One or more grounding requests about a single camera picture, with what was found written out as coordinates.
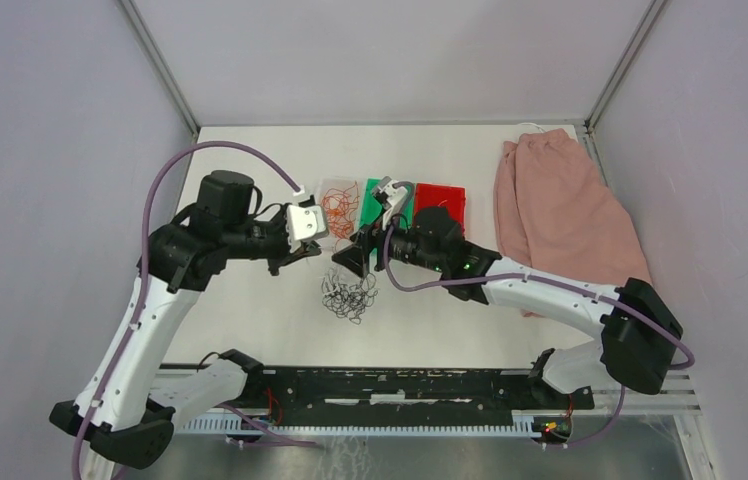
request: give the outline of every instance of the gray wall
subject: gray wall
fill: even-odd
[[[114,1],[0,2],[0,478],[69,478],[50,407],[103,356],[146,189],[188,143]]]
[[[584,118],[649,0],[136,0],[203,125]]]
[[[748,479],[748,2],[672,2],[599,129],[686,326],[726,479]]]

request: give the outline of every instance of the red wire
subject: red wire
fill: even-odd
[[[268,387],[265,389],[265,394],[268,395],[268,418],[273,418],[271,416],[271,406],[273,404],[277,404],[277,423],[276,425],[279,425],[280,422],[283,421],[283,407],[280,406],[280,401],[277,400],[277,397],[274,396],[274,392],[271,391],[271,387]]]
[[[359,184],[353,182],[344,190],[331,188],[321,198],[321,207],[327,214],[327,226],[337,238],[348,239],[356,225],[354,213],[359,208]]]

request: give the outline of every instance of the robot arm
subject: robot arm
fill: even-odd
[[[385,213],[396,202],[382,187],[374,196]],[[402,287],[392,277],[401,290],[442,286],[461,300],[524,308],[592,337],[568,350],[547,350],[534,363],[532,375],[561,393],[619,382],[640,393],[657,394],[683,333],[646,282],[631,278],[623,287],[592,285],[527,267],[467,241],[462,227],[443,207],[420,210],[408,228],[381,216],[351,239],[353,244],[332,259],[360,277],[368,274],[370,254],[376,248],[380,253],[375,270],[386,269],[390,277],[386,263],[390,259],[441,272],[439,282],[418,287]],[[631,311],[675,340],[633,320]]]
[[[204,177],[195,204],[150,235],[145,305],[136,305],[141,287],[137,278],[100,366],[76,400],[53,407],[51,423],[76,436],[92,411],[85,433],[92,451],[122,465],[145,468],[162,454],[176,428],[241,394],[248,374],[261,365],[235,350],[190,377],[159,390],[150,387],[180,323],[227,260],[265,259],[269,272],[278,275],[281,267],[320,253],[315,240],[327,234],[327,222],[313,199],[281,205],[270,220],[261,221],[248,213],[254,192],[258,205],[261,193],[250,177],[215,171]],[[186,219],[188,225],[182,225]],[[131,324],[136,308],[142,309],[141,316]],[[128,328],[133,329],[131,341],[102,398],[93,400]]]

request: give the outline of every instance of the white tabletop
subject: white tabletop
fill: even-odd
[[[571,125],[543,127],[564,128],[576,138]],[[207,127],[199,140],[261,150],[313,193],[323,177],[388,175],[465,187],[468,239],[496,250],[492,189],[502,142],[536,131],[530,125]],[[289,187],[262,162],[216,148],[194,155],[180,207],[192,203],[203,176],[218,169],[253,177],[264,204],[291,200]],[[404,284],[436,278],[393,265]],[[194,363],[207,352],[236,348],[273,365],[529,368],[547,348],[588,339],[552,320],[523,318],[516,309],[462,302],[444,289],[402,293],[383,272],[374,305],[354,325],[321,303],[321,276],[329,266],[323,254],[271,277],[265,261],[228,262],[183,321],[165,362]]]

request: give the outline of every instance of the pink towel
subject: pink towel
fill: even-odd
[[[630,216],[564,130],[504,142],[495,178],[501,254],[591,283],[651,282]]]

